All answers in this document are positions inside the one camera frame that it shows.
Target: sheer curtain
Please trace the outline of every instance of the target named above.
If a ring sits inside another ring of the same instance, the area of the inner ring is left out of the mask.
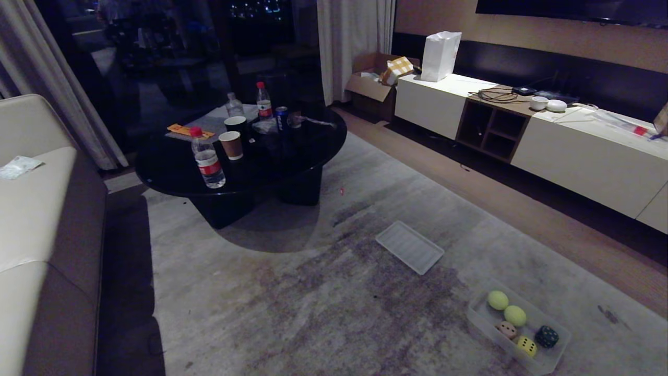
[[[43,96],[99,168],[128,166],[34,0],[0,1],[0,94]]]
[[[318,33],[325,104],[348,101],[345,85],[353,60],[389,54],[396,0],[318,0]]]

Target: wooden floor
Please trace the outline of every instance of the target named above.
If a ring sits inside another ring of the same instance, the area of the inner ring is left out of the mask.
[[[389,127],[335,108],[348,130],[668,318],[668,270],[589,227]]]

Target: sofa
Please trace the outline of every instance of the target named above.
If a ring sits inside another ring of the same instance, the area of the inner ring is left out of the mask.
[[[44,98],[0,100],[0,132],[0,166],[44,162],[0,180],[0,375],[93,375],[106,186]]]

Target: tennis ball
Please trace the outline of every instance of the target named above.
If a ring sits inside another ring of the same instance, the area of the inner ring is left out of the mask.
[[[487,294],[487,303],[495,310],[504,310],[508,307],[508,296],[502,291],[491,291]]]
[[[518,306],[508,306],[503,315],[506,318],[506,321],[513,324],[514,326],[522,326],[526,324],[526,313]]]

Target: yellow dice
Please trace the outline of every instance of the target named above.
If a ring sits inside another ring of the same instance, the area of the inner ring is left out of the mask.
[[[520,338],[517,339],[517,347],[524,350],[524,352],[529,354],[529,356],[532,358],[535,357],[536,352],[538,352],[538,346],[536,346],[536,343],[531,341],[526,336],[520,336]]]

